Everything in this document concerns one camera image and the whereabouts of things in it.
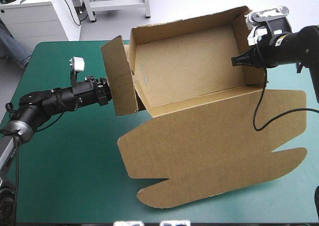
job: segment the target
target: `white floor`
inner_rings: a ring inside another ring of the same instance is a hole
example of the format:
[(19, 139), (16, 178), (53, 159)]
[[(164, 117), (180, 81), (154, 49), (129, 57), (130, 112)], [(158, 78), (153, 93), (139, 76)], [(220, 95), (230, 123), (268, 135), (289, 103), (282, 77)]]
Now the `white floor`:
[[(163, 23), (203, 14), (223, 11), (247, 5), (253, 9), (265, 9), (285, 5), (290, 9), (289, 21), (293, 31), (307, 25), (319, 24), (319, 0), (150, 0), (152, 17), (145, 18), (144, 9), (97, 12), (95, 23), (82, 22), (80, 40), (110, 40), (118, 35), (129, 39), (132, 27)], [(12, 64), (0, 64), (0, 120), (5, 113), (22, 71)]]

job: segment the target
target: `blue jeans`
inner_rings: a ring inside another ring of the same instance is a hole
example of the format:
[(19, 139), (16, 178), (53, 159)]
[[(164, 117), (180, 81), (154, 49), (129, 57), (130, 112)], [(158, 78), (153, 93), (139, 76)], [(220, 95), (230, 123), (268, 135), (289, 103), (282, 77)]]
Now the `blue jeans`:
[(0, 49), (21, 68), (27, 65), (32, 55), (26, 47), (18, 43), (10, 33), (3, 28), (0, 28)]

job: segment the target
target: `cardboard box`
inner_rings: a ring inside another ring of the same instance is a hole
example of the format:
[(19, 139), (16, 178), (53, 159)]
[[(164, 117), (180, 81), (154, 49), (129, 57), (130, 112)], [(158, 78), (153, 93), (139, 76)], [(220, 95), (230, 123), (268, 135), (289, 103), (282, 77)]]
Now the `cardboard box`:
[[(129, 46), (120, 36), (102, 46), (117, 115), (153, 116), (118, 141), (130, 177), (168, 179), (140, 190), (143, 203), (170, 208), (274, 180), (305, 158), (304, 148), (272, 152), (305, 130), (305, 112), (253, 129), (264, 72), (231, 63), (249, 48), (248, 12), (136, 27)], [(304, 107), (302, 91), (266, 90), (257, 124)]]

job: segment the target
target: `green table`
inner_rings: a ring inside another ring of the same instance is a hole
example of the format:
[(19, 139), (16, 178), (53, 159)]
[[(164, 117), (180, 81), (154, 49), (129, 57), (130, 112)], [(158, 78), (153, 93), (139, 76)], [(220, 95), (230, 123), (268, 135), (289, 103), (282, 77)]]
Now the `green table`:
[[(39, 44), (12, 102), (32, 91), (70, 86), (68, 60), (85, 59), (86, 75), (105, 76), (100, 46), (105, 41)], [(269, 73), (270, 88), (303, 89), (308, 106), (317, 107), (309, 73), (296, 75), (287, 65)], [(150, 119), (146, 112), (116, 117), (113, 102), (66, 113), (54, 126), (35, 134), (20, 150), (18, 222), (110, 223), (118, 220), (159, 222), (315, 222), (314, 190), (319, 184), (318, 116), (308, 114), (308, 129), (281, 147), (307, 147), (306, 160), (273, 182), (237, 190), (173, 209), (154, 209), (136, 197), (159, 180), (130, 179), (118, 138)], [(8, 120), (5, 116), (2, 126)], [(15, 168), (10, 175), (14, 177)]]

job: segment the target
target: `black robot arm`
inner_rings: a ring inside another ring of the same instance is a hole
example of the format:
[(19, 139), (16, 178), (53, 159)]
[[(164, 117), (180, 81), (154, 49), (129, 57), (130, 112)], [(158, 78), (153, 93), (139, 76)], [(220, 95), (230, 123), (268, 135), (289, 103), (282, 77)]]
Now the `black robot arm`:
[(20, 98), (17, 110), (13, 109), (11, 103), (5, 106), (10, 113), (10, 121), (0, 130), (3, 134), (0, 139), (0, 225), (12, 222), (12, 211), (15, 211), (14, 186), (6, 174), (18, 148), (29, 142), (39, 131), (38, 128), (50, 120), (52, 115), (61, 114), (61, 117), (64, 112), (72, 112), (95, 103), (103, 106), (112, 99), (105, 78), (87, 76), (84, 81), (77, 82), (77, 73), (84, 71), (84, 60), (73, 57), (70, 62), (71, 87), (26, 94)]
[(233, 57), (233, 66), (246, 65), (257, 68), (274, 68), (282, 64), (295, 63), (297, 73), (309, 68), (319, 103), (319, 25), (307, 26), (291, 33), (286, 19), (289, 10), (281, 6), (247, 16), (251, 29), (248, 42), (252, 47)]

